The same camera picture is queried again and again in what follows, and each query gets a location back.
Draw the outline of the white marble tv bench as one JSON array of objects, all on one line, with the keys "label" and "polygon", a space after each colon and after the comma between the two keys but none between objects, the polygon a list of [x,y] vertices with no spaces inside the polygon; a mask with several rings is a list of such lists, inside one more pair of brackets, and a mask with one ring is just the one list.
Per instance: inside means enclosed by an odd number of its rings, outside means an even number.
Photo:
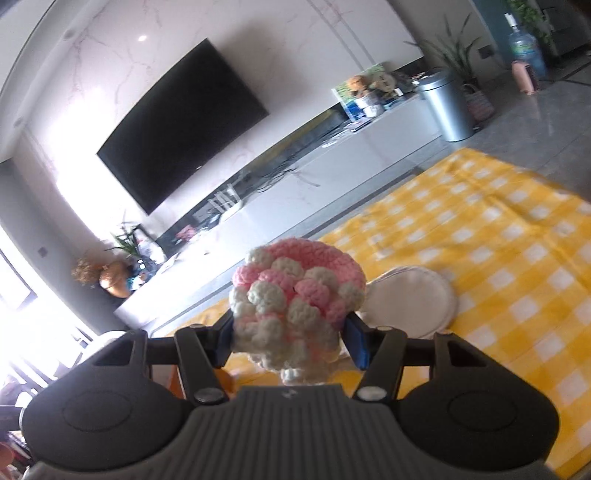
[{"label": "white marble tv bench", "polygon": [[186,319],[228,292],[232,272],[250,249],[280,238],[317,237],[349,208],[407,178],[418,152],[439,136],[427,102],[415,96],[360,132],[311,151],[293,172],[193,239],[116,309],[116,317],[148,331]]}]

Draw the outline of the silver trash can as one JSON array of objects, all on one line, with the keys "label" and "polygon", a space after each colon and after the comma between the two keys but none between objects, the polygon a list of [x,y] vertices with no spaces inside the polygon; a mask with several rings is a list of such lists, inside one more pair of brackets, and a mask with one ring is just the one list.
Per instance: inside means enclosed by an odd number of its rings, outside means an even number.
[{"label": "silver trash can", "polygon": [[474,134],[474,117],[451,70],[435,69],[425,73],[417,80],[416,90],[427,101],[446,141],[456,143]]}]

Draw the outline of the water bottle dispenser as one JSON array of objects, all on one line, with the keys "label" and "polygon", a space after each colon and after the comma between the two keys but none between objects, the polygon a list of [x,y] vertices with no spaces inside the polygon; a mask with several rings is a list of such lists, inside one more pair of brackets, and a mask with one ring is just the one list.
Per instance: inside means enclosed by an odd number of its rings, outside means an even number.
[{"label": "water bottle dispenser", "polygon": [[512,74],[521,93],[533,95],[541,89],[541,81],[548,77],[546,63],[537,39],[522,30],[513,14],[505,18],[512,29],[509,45],[514,55]]}]

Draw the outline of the black wall television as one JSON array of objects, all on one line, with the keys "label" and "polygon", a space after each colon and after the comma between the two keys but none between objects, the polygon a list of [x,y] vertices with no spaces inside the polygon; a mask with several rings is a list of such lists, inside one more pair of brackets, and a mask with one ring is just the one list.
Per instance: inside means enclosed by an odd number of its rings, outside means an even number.
[{"label": "black wall television", "polygon": [[143,95],[97,156],[139,207],[151,214],[268,114],[205,39]]}]

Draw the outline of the white round cloth pad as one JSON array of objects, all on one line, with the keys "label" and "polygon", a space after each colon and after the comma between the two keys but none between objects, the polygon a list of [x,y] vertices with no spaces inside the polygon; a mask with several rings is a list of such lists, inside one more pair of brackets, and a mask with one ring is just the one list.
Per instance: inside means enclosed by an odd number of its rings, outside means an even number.
[{"label": "white round cloth pad", "polygon": [[458,306],[458,296],[444,276],[405,266],[368,284],[358,315],[370,327],[392,327],[411,339],[430,339],[450,327]]}]

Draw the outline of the golden acorn jar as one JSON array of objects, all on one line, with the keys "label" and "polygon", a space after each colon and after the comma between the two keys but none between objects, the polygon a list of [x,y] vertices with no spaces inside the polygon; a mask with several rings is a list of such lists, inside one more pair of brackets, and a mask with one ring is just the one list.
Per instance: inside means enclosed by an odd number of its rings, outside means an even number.
[{"label": "golden acorn jar", "polygon": [[119,299],[126,299],[131,295],[127,283],[128,278],[127,265],[116,260],[102,267],[98,283],[110,295]]}]

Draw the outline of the potted plant by bin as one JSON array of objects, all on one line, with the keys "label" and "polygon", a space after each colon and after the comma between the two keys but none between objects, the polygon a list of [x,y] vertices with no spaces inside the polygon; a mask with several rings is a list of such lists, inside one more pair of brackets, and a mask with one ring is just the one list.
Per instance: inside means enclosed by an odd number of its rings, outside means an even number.
[{"label": "potted plant by bin", "polygon": [[409,42],[428,53],[433,54],[443,65],[449,68],[460,81],[462,92],[467,101],[469,112],[477,124],[483,124],[495,114],[495,108],[481,89],[480,82],[472,64],[472,52],[480,38],[465,40],[465,30],[470,22],[468,14],[459,30],[454,30],[446,14],[443,15],[445,34],[437,35],[435,40],[422,39]]}]

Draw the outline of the white wifi router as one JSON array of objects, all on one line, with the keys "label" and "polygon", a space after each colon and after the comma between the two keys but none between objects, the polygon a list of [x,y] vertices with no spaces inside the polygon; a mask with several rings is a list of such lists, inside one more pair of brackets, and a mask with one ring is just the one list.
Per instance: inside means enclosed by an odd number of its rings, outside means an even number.
[{"label": "white wifi router", "polygon": [[219,222],[221,223],[238,213],[243,207],[242,197],[238,195],[235,187],[231,184],[226,184],[213,192],[207,198],[207,203],[221,215],[219,218]]}]

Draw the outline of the yellow checkered tablecloth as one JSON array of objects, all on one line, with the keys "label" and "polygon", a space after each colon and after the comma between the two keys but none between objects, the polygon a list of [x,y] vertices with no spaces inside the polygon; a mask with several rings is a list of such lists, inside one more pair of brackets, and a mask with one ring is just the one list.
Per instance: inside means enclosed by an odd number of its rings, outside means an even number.
[{"label": "yellow checkered tablecloth", "polygon": [[453,286],[452,330],[546,394],[548,463],[590,463],[590,205],[542,176],[464,149],[325,234],[369,279],[423,266]]}]

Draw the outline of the green plant in vase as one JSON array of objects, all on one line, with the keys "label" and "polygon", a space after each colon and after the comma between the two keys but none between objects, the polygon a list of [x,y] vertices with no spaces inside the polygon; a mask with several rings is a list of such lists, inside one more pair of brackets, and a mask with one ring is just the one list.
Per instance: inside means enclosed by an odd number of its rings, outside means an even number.
[{"label": "green plant in vase", "polygon": [[137,228],[138,226],[132,222],[123,221],[120,224],[120,232],[112,235],[114,243],[107,251],[123,254],[134,276],[144,275],[151,279],[157,272],[157,265],[148,255],[141,252],[135,235]]}]

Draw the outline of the pink white crochet toy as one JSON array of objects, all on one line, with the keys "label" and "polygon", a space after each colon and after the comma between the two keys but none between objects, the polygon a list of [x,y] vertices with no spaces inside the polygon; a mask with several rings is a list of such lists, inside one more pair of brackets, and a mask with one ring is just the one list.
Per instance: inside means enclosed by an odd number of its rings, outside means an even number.
[{"label": "pink white crochet toy", "polygon": [[356,261],[320,241],[287,238],[253,248],[232,275],[232,351],[283,384],[325,383],[338,365],[346,315],[367,279]]}]

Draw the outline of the teddy bear on bench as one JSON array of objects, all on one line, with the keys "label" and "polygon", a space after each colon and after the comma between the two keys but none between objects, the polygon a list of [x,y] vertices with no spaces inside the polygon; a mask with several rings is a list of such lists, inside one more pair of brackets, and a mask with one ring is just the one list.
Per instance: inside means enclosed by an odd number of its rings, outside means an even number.
[{"label": "teddy bear on bench", "polygon": [[370,89],[370,82],[363,75],[356,75],[346,81],[346,87],[349,89],[349,94],[355,99],[363,98],[372,93]]}]

